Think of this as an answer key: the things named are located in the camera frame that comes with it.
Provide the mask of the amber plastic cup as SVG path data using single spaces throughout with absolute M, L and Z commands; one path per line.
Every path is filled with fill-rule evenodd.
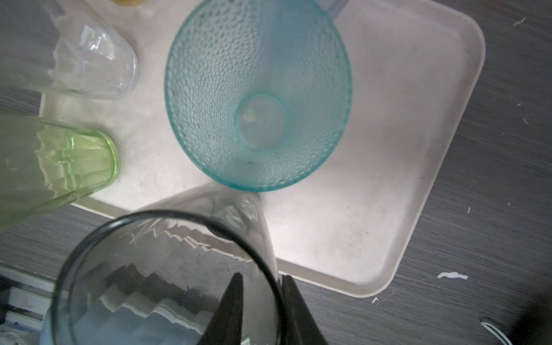
M 112 0 L 112 1 L 113 3 L 118 4 L 120 6 L 136 6 L 144 2 L 144 0 Z

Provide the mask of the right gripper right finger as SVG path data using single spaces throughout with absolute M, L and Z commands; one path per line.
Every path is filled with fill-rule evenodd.
M 282 277 L 282 293 L 287 318 L 284 344 L 327 345 L 293 277 Z

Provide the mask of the beige plastic tray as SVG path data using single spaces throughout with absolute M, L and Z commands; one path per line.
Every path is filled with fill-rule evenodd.
M 170 127 L 163 93 L 170 45 L 196 1 L 91 6 L 138 57 L 118 101 L 42 97 L 40 115 L 99 129 L 121 171 L 78 205 L 116 218 L 210 182 Z M 353 73 L 352 111 L 329 159 L 260 198 L 280 272 L 358 298 L 385 290 L 410 241 L 485 58 L 466 14 L 435 1 L 350 1 L 336 18 Z

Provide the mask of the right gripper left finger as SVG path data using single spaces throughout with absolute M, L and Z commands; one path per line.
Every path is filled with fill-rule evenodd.
M 240 345 L 243 310 L 243 277 L 235 273 L 198 345 Z

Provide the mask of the teal frosted plastic cup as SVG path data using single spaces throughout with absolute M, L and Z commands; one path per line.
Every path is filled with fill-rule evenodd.
M 297 183 L 342 138 L 352 68 L 316 1 L 203 1 L 165 66 L 170 125 L 208 177 L 254 193 Z

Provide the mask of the grey smoked plastic cup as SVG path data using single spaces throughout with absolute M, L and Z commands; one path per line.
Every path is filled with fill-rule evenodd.
M 67 258 L 54 344 L 198 344 L 235 273 L 241 344 L 281 344 L 283 307 L 260 197 L 207 184 L 116 218 Z

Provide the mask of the tall green plastic cup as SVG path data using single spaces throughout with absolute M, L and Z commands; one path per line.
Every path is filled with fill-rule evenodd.
M 103 132 L 20 112 L 1 112 L 1 229 L 71 204 L 119 175 Z

